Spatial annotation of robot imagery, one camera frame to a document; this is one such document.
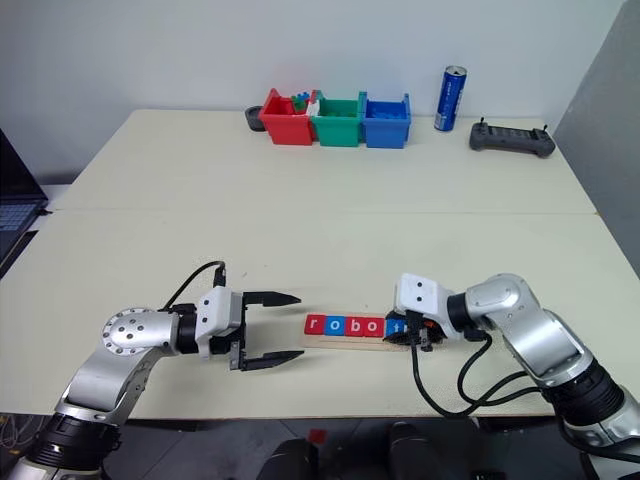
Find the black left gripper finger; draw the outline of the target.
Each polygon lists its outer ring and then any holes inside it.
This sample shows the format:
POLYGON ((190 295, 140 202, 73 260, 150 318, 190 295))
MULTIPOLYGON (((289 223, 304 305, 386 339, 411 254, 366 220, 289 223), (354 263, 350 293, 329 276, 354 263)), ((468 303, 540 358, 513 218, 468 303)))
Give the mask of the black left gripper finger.
POLYGON ((275 291, 254 291, 243 293, 244 305, 261 305, 263 307, 280 307, 299 304, 301 299, 290 294, 275 291))
POLYGON ((264 353, 259 358, 243 358, 241 360, 240 370, 246 372, 273 368, 294 360, 303 354, 303 350, 288 350, 264 353))

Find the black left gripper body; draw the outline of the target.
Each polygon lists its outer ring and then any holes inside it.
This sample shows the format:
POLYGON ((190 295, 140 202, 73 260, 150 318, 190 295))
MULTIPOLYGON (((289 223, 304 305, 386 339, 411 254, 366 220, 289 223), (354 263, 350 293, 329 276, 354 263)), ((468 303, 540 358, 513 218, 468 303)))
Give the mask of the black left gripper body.
POLYGON ((213 355, 229 355, 230 369, 245 371, 246 358, 246 305, 242 293, 231 295, 231 331, 225 335, 213 336, 209 341, 213 355))

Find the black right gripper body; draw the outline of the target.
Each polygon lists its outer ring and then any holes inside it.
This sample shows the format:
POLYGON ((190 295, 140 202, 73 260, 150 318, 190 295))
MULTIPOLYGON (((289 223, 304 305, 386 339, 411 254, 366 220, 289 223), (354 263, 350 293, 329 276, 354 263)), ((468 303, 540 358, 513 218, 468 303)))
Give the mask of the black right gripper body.
POLYGON ((447 338, 442 327, 424 315, 408 310, 406 312, 409 340, 421 351, 432 351, 434 344, 440 344, 447 338))

